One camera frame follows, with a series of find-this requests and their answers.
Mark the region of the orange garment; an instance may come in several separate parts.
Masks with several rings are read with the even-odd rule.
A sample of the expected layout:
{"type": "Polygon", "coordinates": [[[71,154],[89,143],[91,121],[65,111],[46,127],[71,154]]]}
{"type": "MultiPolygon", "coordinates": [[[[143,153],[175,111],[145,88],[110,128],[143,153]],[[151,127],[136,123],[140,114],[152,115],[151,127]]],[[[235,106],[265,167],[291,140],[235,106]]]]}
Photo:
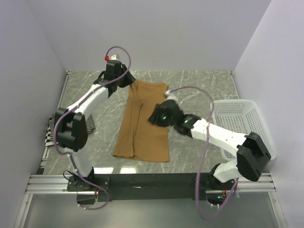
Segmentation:
{"type": "Polygon", "coordinates": [[[144,162],[169,162],[168,128],[152,125],[148,119],[164,100],[166,83],[136,80],[129,86],[120,131],[113,156],[144,162]]]}

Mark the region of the purple striped tank top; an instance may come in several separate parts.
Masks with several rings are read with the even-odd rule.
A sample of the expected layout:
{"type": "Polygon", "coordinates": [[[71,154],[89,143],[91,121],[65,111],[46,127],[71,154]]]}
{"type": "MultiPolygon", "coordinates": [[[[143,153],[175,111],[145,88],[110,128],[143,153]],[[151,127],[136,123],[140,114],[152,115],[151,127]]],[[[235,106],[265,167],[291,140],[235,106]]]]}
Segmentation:
{"type": "MultiPolygon", "coordinates": [[[[89,115],[88,118],[86,119],[86,129],[87,133],[91,134],[95,130],[95,123],[93,121],[92,115],[89,115]]],[[[54,131],[55,127],[55,114],[52,114],[52,116],[49,118],[49,124],[48,127],[50,127],[54,131]]]]}

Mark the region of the black white striped tank top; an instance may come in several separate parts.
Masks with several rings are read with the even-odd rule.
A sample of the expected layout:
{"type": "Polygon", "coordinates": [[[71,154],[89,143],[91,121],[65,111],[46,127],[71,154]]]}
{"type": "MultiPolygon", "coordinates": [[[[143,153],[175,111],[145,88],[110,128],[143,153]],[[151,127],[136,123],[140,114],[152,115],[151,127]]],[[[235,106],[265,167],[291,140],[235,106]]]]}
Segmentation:
{"type": "Polygon", "coordinates": [[[49,147],[49,146],[53,146],[54,145],[54,139],[53,139],[53,130],[49,127],[46,133],[46,137],[45,137],[45,146],[49,147]]]}

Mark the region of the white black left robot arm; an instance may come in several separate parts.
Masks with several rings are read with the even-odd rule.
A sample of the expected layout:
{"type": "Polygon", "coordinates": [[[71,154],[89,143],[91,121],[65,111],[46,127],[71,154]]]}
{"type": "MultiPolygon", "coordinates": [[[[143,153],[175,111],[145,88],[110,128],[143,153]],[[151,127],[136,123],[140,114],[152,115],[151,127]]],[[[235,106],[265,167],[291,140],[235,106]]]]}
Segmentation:
{"type": "Polygon", "coordinates": [[[74,181],[85,191],[93,187],[101,189],[95,184],[94,168],[85,154],[88,139],[86,120],[117,88],[124,88],[135,81],[129,70],[130,66],[119,60],[108,60],[105,71],[100,73],[85,95],[68,108],[59,108],[55,112],[54,147],[59,154],[69,157],[74,181]]]}

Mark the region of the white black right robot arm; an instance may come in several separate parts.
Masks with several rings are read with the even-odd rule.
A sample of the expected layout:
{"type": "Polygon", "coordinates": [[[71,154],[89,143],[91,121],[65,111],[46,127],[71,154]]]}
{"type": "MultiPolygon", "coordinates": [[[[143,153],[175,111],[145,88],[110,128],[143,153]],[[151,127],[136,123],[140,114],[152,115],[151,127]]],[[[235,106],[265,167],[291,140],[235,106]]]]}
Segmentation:
{"type": "Polygon", "coordinates": [[[257,133],[236,133],[194,114],[185,114],[173,99],[157,104],[148,121],[160,127],[172,126],[181,135],[213,144],[235,156],[235,159],[212,168],[205,179],[209,190],[218,190],[240,177],[257,182],[272,159],[257,133]]]}

